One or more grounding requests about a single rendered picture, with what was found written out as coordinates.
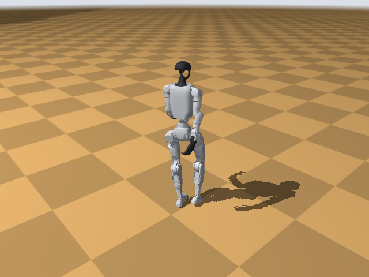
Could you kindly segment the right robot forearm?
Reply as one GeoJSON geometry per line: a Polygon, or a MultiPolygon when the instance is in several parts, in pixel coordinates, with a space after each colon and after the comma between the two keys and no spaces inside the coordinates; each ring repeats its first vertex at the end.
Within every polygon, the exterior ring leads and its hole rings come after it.
{"type": "Polygon", "coordinates": [[[195,120],[193,120],[193,127],[192,127],[192,131],[191,131],[191,136],[195,137],[194,141],[198,141],[198,139],[199,139],[199,137],[198,137],[199,127],[200,127],[201,121],[203,119],[203,116],[204,115],[203,115],[202,112],[198,112],[195,120]]]}

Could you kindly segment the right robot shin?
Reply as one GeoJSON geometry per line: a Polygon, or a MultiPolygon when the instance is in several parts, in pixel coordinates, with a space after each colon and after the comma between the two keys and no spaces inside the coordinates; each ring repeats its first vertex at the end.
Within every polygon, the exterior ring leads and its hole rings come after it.
{"type": "Polygon", "coordinates": [[[194,172],[194,183],[195,183],[195,197],[200,197],[201,192],[201,185],[204,181],[204,174],[205,174],[205,165],[204,163],[200,163],[199,171],[194,172]]]}

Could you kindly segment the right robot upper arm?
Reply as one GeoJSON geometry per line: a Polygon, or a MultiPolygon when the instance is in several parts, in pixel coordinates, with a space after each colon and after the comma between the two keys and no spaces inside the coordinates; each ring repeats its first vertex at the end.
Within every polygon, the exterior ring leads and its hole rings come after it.
{"type": "Polygon", "coordinates": [[[191,95],[193,96],[193,117],[196,118],[200,112],[203,91],[196,87],[191,87],[191,95]]]}

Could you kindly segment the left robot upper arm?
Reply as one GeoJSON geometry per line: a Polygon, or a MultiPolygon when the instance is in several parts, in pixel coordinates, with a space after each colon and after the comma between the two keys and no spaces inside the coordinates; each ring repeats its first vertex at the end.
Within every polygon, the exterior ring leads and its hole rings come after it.
{"type": "Polygon", "coordinates": [[[170,86],[171,84],[168,84],[168,85],[165,85],[163,88],[167,113],[172,113],[171,107],[170,107],[170,86]]]}

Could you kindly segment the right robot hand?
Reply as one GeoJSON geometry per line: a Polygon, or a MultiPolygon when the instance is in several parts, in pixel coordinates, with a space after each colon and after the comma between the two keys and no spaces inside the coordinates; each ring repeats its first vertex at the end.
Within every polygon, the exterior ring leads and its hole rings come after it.
{"type": "Polygon", "coordinates": [[[194,141],[195,137],[194,136],[191,136],[191,139],[190,139],[190,144],[189,146],[187,147],[186,151],[183,153],[181,152],[183,155],[190,155],[192,153],[192,151],[194,151],[194,148],[195,148],[195,144],[197,143],[197,141],[194,141]]]}

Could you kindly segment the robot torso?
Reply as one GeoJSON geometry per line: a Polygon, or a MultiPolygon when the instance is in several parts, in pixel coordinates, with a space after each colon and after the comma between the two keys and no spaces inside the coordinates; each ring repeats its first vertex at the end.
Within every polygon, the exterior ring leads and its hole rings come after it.
{"type": "MultiPolygon", "coordinates": [[[[176,82],[176,81],[175,81],[176,82]]],[[[177,83],[177,82],[176,82],[177,83]]],[[[177,126],[174,128],[174,138],[180,141],[189,141],[189,133],[191,126],[188,126],[188,119],[193,115],[193,96],[191,95],[191,83],[187,86],[170,86],[170,107],[173,117],[179,119],[177,126]]]]}

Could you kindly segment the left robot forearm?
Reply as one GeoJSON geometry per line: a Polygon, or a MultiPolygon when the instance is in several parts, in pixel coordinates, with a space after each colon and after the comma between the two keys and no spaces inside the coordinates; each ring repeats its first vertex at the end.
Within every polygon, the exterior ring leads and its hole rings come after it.
{"type": "MultiPolygon", "coordinates": [[[[165,110],[166,110],[166,108],[165,108],[165,110]]],[[[170,117],[171,117],[171,119],[173,119],[173,118],[174,118],[172,113],[167,113],[167,115],[168,115],[168,116],[170,116],[170,117]]]]}

